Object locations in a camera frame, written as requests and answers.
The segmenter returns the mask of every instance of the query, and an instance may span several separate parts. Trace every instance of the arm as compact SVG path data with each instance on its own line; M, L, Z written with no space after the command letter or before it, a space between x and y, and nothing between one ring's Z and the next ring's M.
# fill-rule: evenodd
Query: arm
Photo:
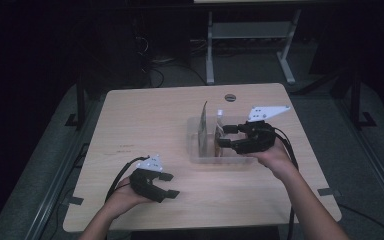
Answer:
M279 139L269 150L247 156L256 157L283 182L306 239L348 239L294 167Z
M129 183L129 178L125 178L117 185L118 189L96 213L79 239L105 239L114 219L140 203L151 202L151 200L137 195L130 185L126 185Z

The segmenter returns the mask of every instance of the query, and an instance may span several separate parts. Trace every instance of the wooden table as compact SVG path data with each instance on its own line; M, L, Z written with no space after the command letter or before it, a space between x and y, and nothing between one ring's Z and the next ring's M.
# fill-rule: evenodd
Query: wooden table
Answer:
M226 94L236 101L227 102ZM64 229L83 231L104 204L118 172L130 160L159 154L171 182L154 181L163 189L179 190L176 199L139 205L111 225L119 230L182 229L285 224L290 202L282 183L269 169L249 164L195 164L187 152L187 120L217 109L224 116L247 116L252 106L292 103L280 84L227 85L166 89L119 90L108 93L73 196ZM291 110L267 121L283 130L292 142L300 171L336 220L341 213L328 188L305 132ZM125 177L133 170L129 169Z

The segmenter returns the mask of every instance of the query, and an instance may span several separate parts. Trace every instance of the clear plastic container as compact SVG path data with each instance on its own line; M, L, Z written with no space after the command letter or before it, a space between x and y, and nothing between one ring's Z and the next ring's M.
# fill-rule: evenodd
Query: clear plastic container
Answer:
M246 117L229 117L223 116L223 125L238 125L244 124ZM246 164L252 163L255 161L255 158L244 157L237 154L231 148L223 148L223 154L221 157L216 157L214 137L215 137L215 128L217 117L216 116L207 116L207 148L206 153L203 153L202 156L199 154L199 144L198 144L198 127L200 123L199 117L189 118L187 120L187 148L189 159L193 163L200 164ZM229 138L232 141L238 139L244 139L245 134L228 134L225 138Z

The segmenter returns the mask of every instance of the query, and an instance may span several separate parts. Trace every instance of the dark background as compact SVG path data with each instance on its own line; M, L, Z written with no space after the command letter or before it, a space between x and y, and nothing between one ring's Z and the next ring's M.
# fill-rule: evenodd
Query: dark background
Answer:
M83 11L105 4L113 7L98 1L0 1L0 211L59 101L80 76L91 97L139 88L147 81L141 68L149 63L138 56L135 37L147 37L155 54L171 51L188 62L189 39L206 35L205 12L152 12L141 22L137 13ZM219 17L274 15L279 13ZM329 73L357 59L363 81L384 102L384 1L304 8L295 41L309 39L320 43L312 72Z

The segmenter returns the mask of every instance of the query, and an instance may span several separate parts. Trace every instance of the hand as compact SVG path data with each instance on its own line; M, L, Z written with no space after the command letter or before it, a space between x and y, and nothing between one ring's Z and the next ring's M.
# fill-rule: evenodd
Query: hand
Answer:
M149 202L152 202L152 200L142 197L133 191L130 187L130 179L126 177L118 183L116 190L101 208L101 211L106 213L111 219L116 219L134 206Z
M258 162L268 167L273 175L282 180L284 174L296 170L280 139L276 138L273 147L264 152L245 154L247 157L255 157Z

